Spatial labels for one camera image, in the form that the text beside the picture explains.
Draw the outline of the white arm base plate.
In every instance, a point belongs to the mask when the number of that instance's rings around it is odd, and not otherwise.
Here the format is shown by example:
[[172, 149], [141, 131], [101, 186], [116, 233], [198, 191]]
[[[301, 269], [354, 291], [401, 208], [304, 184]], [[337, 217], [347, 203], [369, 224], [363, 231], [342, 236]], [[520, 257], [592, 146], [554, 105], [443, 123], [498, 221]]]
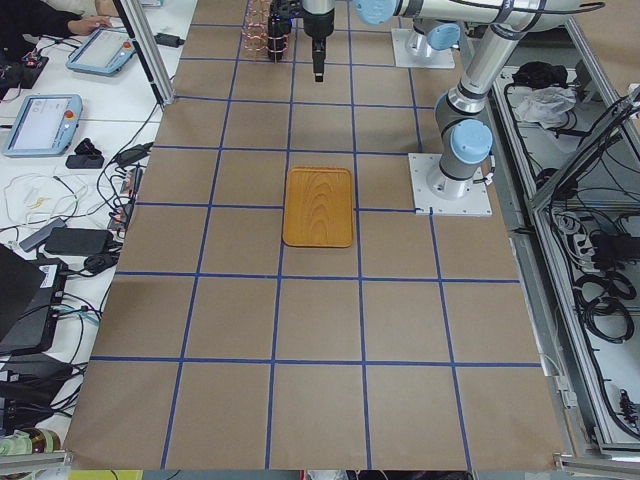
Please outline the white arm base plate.
[[466, 180], [452, 180], [440, 169], [439, 153], [410, 153], [409, 172], [417, 215], [490, 217], [492, 208], [477, 166]]
[[406, 68], [453, 69], [453, 46], [460, 38], [454, 26], [441, 26], [420, 34], [413, 29], [391, 31], [395, 66]]

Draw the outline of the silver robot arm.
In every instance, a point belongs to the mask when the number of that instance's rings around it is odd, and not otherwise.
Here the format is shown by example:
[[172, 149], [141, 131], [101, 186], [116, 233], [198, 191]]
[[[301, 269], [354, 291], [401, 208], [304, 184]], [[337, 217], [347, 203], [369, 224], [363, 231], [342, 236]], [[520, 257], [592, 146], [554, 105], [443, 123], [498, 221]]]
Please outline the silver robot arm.
[[458, 200], [468, 193], [473, 177], [489, 156], [493, 137], [476, 116], [498, 73], [518, 42], [529, 32], [550, 30], [566, 19], [573, 1], [358, 1], [356, 11], [369, 25], [392, 17], [410, 18], [415, 27], [426, 27], [426, 43], [434, 50], [439, 28], [459, 22], [485, 24], [487, 30], [457, 86], [438, 100], [435, 116], [443, 141], [439, 163], [426, 176], [433, 194]]
[[428, 58], [456, 45], [461, 29], [454, 21], [416, 17], [411, 29], [394, 29], [392, 36], [410, 57]]

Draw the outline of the person hand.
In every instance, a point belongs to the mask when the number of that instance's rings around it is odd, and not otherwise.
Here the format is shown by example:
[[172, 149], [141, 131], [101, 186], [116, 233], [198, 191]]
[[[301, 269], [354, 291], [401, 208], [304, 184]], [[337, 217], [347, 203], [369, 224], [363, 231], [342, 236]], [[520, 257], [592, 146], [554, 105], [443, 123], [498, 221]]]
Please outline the person hand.
[[87, 36], [100, 28], [111, 28], [112, 22], [108, 16], [91, 16], [78, 20], [70, 20], [67, 28], [72, 35]]

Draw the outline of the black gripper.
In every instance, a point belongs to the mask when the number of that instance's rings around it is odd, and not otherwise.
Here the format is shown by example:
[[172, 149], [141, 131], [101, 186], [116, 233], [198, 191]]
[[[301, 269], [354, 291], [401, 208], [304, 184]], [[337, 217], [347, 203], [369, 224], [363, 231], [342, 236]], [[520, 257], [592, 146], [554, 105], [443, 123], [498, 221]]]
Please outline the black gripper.
[[325, 74], [326, 38], [334, 30], [334, 0], [302, 0], [305, 33], [312, 38], [314, 81], [322, 83]]

